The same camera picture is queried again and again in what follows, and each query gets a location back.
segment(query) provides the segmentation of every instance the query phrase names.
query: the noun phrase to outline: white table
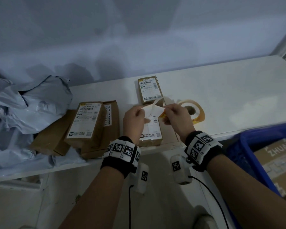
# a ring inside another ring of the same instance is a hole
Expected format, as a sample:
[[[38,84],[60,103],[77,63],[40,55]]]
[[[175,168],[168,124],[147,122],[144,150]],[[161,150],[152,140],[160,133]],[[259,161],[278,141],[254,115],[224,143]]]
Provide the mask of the white table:
[[[286,61],[278,56],[158,73],[156,77],[167,104],[192,99],[202,106],[206,119],[195,127],[217,140],[231,138],[249,128],[286,122]],[[117,100],[122,130],[124,113],[140,103],[138,78],[141,77],[72,87],[70,108],[77,108],[83,101]],[[144,148],[143,155],[182,146],[170,126],[161,124],[161,128],[162,145]],[[0,177],[0,181],[83,165],[89,163],[23,171]]]

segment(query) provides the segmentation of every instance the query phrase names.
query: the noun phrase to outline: human hand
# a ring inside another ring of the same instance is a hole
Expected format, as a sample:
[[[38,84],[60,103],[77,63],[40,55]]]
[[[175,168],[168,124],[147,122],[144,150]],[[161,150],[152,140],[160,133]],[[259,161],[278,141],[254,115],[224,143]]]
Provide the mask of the human hand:
[[[129,137],[135,145],[139,144],[143,132],[145,112],[143,106],[134,106],[125,113],[123,118],[123,136]]]
[[[165,106],[166,117],[162,120],[165,125],[171,125],[180,136],[180,140],[185,143],[187,136],[195,131],[192,119],[187,109],[178,104]]]

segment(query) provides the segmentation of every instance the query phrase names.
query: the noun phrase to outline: person's left hand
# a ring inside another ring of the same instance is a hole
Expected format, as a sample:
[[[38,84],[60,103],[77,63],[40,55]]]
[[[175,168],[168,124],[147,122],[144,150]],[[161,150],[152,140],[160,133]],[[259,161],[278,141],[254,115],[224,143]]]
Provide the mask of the person's left hand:
[[[143,132],[145,112],[143,106],[134,106],[125,113],[123,118],[123,136],[129,137],[135,145],[139,144]]]

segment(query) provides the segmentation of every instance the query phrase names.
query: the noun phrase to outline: wristband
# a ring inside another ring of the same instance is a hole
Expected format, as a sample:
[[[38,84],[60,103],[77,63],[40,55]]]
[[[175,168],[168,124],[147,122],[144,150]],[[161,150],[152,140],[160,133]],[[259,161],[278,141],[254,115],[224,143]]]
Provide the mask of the wristband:
[[[193,169],[203,172],[208,163],[217,155],[224,154],[222,144],[210,135],[201,131],[190,133],[185,140],[187,148],[185,153],[188,159],[194,164]]]
[[[130,172],[136,173],[140,155],[140,148],[135,146],[129,137],[121,136],[110,142],[103,154],[101,169],[110,166],[120,171],[126,178]]]

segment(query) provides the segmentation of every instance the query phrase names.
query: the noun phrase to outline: cardboard box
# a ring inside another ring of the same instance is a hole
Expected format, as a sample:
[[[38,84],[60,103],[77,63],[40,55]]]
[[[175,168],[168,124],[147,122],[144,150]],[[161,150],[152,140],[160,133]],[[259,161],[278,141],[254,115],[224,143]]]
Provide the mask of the cardboard box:
[[[149,123],[144,124],[144,129],[139,141],[139,147],[161,145],[163,140],[159,119],[155,116],[148,117]]]
[[[140,99],[142,104],[152,104],[154,100],[163,97],[155,76],[138,79]]]
[[[82,148],[84,144],[98,147],[106,113],[103,102],[80,103],[64,141],[75,149]]]
[[[65,156],[70,145],[64,139],[75,114],[76,110],[68,110],[62,118],[42,130],[30,148],[46,155]]]
[[[281,196],[286,197],[286,139],[266,146],[254,154]]]
[[[84,159],[99,158],[103,156],[109,143],[120,137],[119,108],[117,102],[114,100],[104,102],[103,104],[107,110],[107,114],[101,144],[97,148],[84,144],[80,152],[80,155]]]

